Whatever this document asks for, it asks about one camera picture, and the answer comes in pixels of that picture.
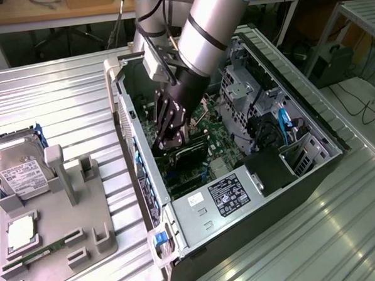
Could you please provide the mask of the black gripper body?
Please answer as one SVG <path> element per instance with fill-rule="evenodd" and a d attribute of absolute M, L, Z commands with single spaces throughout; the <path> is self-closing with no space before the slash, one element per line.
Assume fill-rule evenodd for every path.
<path fill-rule="evenodd" d="M 169 129 L 179 128 L 187 122 L 210 84 L 210 77 L 199 75 L 189 68 L 178 68 L 175 78 L 177 83 L 169 85 L 165 92 Z"/>

